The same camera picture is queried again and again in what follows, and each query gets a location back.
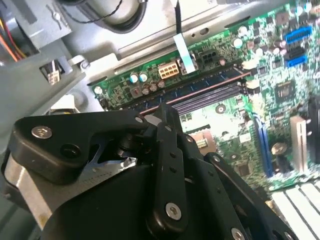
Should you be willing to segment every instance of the black plastic bracket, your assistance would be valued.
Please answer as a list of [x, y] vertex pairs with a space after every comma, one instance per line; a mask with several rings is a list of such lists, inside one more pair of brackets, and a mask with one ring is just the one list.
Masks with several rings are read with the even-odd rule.
[[[35, 137], [32, 129], [37, 126], [46, 126], [52, 136]], [[69, 184], [87, 164], [94, 135], [142, 134], [147, 127], [133, 110], [26, 117], [14, 124], [8, 149], [26, 169], [52, 183]]]
[[248, 240], [237, 213], [229, 200], [228, 194], [212, 164], [203, 160], [196, 142], [184, 134], [179, 135], [180, 148], [189, 175], [197, 186], [206, 205], [207, 217], [212, 228], [219, 230], [219, 239], [233, 239], [232, 229], [241, 232], [243, 239]]
[[157, 237], [174, 237], [188, 225], [183, 154], [177, 148], [177, 132], [164, 122], [157, 126], [157, 154], [153, 162], [151, 213], [148, 228]]
[[298, 240], [294, 232], [259, 198], [259, 196], [236, 174], [232, 167], [217, 153], [208, 153], [204, 160], [214, 166], [218, 179], [224, 186], [228, 198], [237, 210], [243, 227], [252, 239]]

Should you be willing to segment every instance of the black mechanical arm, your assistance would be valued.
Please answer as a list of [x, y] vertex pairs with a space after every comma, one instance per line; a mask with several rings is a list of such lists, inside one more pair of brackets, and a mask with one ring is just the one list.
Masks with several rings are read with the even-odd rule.
[[20, 119], [1, 172], [42, 240], [298, 240], [165, 104]]

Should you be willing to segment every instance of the integrated circuit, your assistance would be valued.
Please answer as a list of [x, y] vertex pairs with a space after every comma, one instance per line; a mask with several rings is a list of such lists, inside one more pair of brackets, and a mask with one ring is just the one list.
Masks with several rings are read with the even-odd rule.
[[296, 96], [296, 83], [295, 81], [287, 81], [277, 84], [274, 89], [275, 101], [280, 104], [293, 100]]

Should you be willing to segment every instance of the green circuit board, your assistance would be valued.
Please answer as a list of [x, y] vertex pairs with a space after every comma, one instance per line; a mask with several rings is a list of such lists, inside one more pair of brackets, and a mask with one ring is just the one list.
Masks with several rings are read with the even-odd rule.
[[[286, 174], [279, 173], [279, 169], [276, 169], [276, 157], [272, 156], [275, 174], [267, 178], [262, 166], [259, 136], [252, 124], [252, 113], [255, 112], [266, 125], [269, 151], [275, 143], [286, 143], [288, 150], [285, 156], [292, 165], [290, 117], [306, 115], [310, 95], [320, 94], [318, 16], [313, 12], [314, 14], [303, 13], [298, 17], [292, 14], [292, 7], [293, 5], [287, 4], [189, 46], [188, 50], [196, 61], [198, 71], [182, 75], [179, 66], [179, 74], [163, 80], [164, 88], [155, 90], [163, 92], [170, 86], [203, 73], [218, 71], [221, 68], [222, 56], [226, 64], [241, 60], [243, 68], [251, 71], [246, 77], [247, 87], [257, 86], [260, 92], [239, 94], [192, 111], [180, 116], [181, 123], [184, 132], [210, 125], [217, 152], [252, 188], [262, 187], [267, 193], [320, 177], [320, 166], [312, 162], [308, 163], [308, 173], [299, 173], [294, 169]], [[274, 43], [292, 31], [292, 28], [305, 26], [312, 27], [312, 34], [291, 47], [305, 49], [307, 60], [304, 64], [288, 67], [285, 57], [274, 51]], [[235, 39], [241, 39], [242, 46], [235, 47]], [[210, 61], [210, 55], [214, 55], [216, 60]], [[162, 81], [159, 68], [164, 64], [177, 62], [178, 59], [178, 52], [173, 52], [114, 78], [103, 79], [93, 85], [92, 90], [97, 99], [107, 102], [109, 109], [122, 108], [139, 101], [140, 98], [144, 98], [144, 102], [148, 103], [152, 97], [146, 98], [142, 93], [143, 88]], [[141, 73], [147, 75], [147, 80], [132, 83], [131, 75]]]

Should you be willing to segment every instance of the gray metal panel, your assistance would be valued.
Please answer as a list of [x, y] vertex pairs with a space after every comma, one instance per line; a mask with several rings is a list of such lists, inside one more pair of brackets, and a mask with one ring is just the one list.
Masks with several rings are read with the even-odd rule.
[[7, 144], [14, 122], [22, 117], [43, 115], [50, 107], [85, 77], [77, 67], [50, 86], [39, 68], [51, 60], [70, 58], [61, 40], [41, 50], [40, 54], [0, 68], [0, 153]]
[[25, 34], [37, 49], [71, 32], [55, 0], [3, 1], [12, 11]]

